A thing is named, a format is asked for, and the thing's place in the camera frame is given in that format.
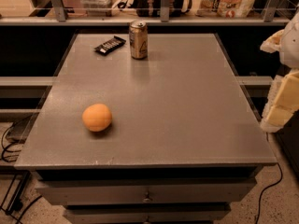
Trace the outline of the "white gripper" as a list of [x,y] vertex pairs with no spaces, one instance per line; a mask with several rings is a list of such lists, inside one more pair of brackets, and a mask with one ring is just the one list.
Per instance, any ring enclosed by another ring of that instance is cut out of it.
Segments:
[[[291,69],[299,69],[299,13],[284,30],[269,36],[260,46],[268,53],[279,51],[280,62]],[[299,110],[299,71],[286,76],[276,75],[272,81],[264,106],[260,127],[264,132],[276,133]]]

